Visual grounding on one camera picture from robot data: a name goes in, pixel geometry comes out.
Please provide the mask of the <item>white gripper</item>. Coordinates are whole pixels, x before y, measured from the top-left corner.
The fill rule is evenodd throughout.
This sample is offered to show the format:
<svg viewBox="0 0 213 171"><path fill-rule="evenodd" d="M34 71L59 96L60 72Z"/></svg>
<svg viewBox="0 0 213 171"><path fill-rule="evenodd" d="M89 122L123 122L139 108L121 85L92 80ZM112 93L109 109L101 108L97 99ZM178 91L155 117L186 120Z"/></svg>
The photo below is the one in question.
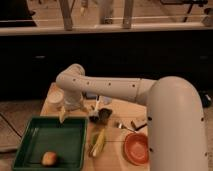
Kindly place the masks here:
<svg viewBox="0 0 213 171"><path fill-rule="evenodd" d="M65 120L66 110L74 111L74 110L77 110L77 109L80 109L83 107L82 93L79 91L65 91L64 92L64 107L61 107L61 110L59 113L60 123L63 123Z"/></svg>

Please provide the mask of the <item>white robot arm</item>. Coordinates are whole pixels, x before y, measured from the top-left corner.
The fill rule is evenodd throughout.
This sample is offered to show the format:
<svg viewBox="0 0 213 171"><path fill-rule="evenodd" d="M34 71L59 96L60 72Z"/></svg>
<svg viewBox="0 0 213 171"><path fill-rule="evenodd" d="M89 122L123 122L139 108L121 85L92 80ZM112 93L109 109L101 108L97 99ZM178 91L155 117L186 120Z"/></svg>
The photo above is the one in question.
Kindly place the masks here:
<svg viewBox="0 0 213 171"><path fill-rule="evenodd" d="M72 64L58 74L56 85L73 110L80 107L84 92L144 105L150 171L208 171L204 111L189 81L177 76L90 77L81 65Z"/></svg>

